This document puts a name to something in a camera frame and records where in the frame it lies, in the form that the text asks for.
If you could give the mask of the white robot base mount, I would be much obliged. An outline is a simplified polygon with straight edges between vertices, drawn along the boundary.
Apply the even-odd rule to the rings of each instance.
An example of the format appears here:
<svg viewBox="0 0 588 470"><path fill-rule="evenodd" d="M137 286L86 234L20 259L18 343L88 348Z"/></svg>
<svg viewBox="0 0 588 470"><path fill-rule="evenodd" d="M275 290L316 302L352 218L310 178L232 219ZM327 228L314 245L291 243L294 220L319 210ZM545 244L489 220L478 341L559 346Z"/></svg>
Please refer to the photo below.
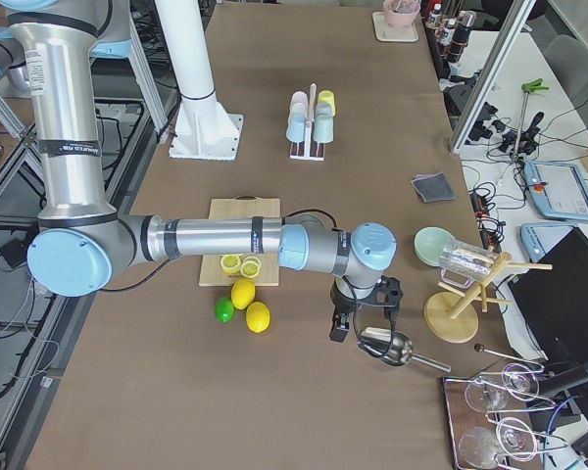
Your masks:
<svg viewBox="0 0 588 470"><path fill-rule="evenodd" d="M229 114L217 98L198 3L163 0L156 8L180 94L170 156L234 161L243 116Z"/></svg>

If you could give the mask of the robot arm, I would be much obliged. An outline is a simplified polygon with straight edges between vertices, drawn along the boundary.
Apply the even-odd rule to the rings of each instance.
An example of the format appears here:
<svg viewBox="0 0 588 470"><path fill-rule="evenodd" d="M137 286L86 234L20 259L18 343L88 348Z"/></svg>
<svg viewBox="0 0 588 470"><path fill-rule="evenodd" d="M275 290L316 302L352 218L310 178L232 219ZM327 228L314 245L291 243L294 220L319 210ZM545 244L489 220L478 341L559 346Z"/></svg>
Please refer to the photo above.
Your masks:
<svg viewBox="0 0 588 470"><path fill-rule="evenodd" d="M163 266L184 256L274 254L281 266L329 273L334 306L329 336L355 332L369 355L396 364L404 340L395 328L359 329L361 307L395 321L400 283L385 275L397 249L385 226L329 229L309 211L286 217L164 219L135 215L144 164L122 172L107 189L95 116L91 59L130 53L125 1L7 1L8 28L22 44L35 116L46 203L27 250L32 277L48 291L81 297L102 290L129 267Z"/></svg>

